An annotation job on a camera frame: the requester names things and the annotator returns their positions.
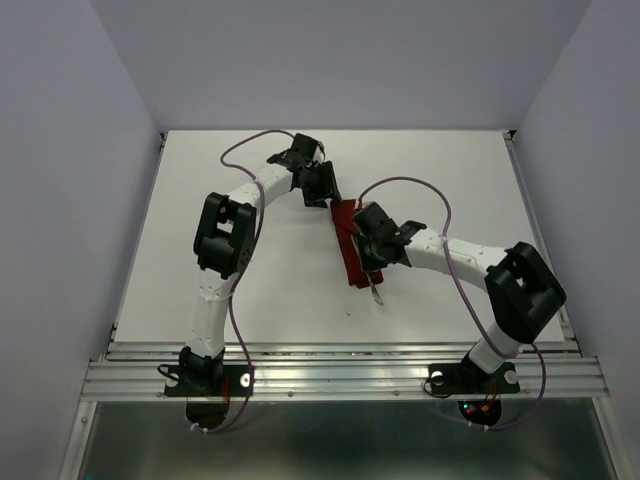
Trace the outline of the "dark red cloth napkin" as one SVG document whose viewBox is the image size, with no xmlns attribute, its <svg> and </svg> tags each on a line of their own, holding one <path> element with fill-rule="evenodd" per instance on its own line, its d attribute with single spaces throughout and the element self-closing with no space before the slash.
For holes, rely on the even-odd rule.
<svg viewBox="0 0 640 480">
<path fill-rule="evenodd" d="M 336 237 L 346 270 L 347 282 L 351 287 L 358 289 L 369 288 L 384 281 L 381 272 L 367 275 L 362 269 L 361 262 L 354 246 L 354 235 L 357 228 L 352 222 L 352 215 L 356 205 L 355 199 L 332 200 L 330 202 L 331 218 L 336 232 Z"/>
</svg>

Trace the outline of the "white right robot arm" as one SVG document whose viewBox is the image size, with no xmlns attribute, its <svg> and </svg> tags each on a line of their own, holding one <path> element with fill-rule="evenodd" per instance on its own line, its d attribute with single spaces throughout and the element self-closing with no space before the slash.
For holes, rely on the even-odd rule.
<svg viewBox="0 0 640 480">
<path fill-rule="evenodd" d="M 460 366 L 461 381 L 472 390 L 491 384 L 502 364 L 515 358 L 522 346 L 533 344 L 566 302 L 563 287 L 529 243 L 489 247 L 450 238 L 416 221 L 398 225 L 375 202 L 357 210 L 352 222 L 365 272 L 401 264 L 447 274 L 466 307 L 471 302 L 464 284 L 488 295 L 494 321 L 484 328 L 472 316 L 481 338 Z"/>
</svg>

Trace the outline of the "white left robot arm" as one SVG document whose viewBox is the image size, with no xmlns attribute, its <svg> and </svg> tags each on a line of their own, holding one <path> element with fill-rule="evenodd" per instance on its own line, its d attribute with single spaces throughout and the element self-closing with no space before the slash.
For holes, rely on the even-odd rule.
<svg viewBox="0 0 640 480">
<path fill-rule="evenodd" d="M 311 208 L 325 208 L 340 198 L 323 144 L 301 133 L 251 173 L 247 183 L 225 194 L 212 192 L 204 201 L 193 243 L 199 297 L 190 337 L 179 355 L 179 364 L 189 369 L 188 382 L 199 393 L 213 393 L 222 384 L 227 312 L 258 242 L 259 222 L 271 203 L 296 189 Z"/>
</svg>

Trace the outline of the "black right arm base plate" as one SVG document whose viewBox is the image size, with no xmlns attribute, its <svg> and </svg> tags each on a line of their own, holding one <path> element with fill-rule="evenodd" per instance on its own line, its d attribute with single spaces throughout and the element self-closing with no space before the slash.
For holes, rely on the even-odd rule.
<svg viewBox="0 0 640 480">
<path fill-rule="evenodd" d="M 424 385 L 438 397 L 453 395 L 517 394 L 520 384 L 515 365 L 503 363 L 486 373 L 472 362 L 432 363 Z"/>
</svg>

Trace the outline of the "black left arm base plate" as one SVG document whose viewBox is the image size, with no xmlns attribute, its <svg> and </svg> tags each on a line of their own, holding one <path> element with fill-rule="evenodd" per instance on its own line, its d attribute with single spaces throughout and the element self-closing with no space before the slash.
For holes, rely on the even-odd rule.
<svg viewBox="0 0 640 480">
<path fill-rule="evenodd" d="M 212 379 L 189 376 L 179 365 L 160 364 L 157 372 L 164 378 L 164 395 L 169 398 L 251 397 L 253 384 L 248 365 L 224 365 Z"/>
</svg>

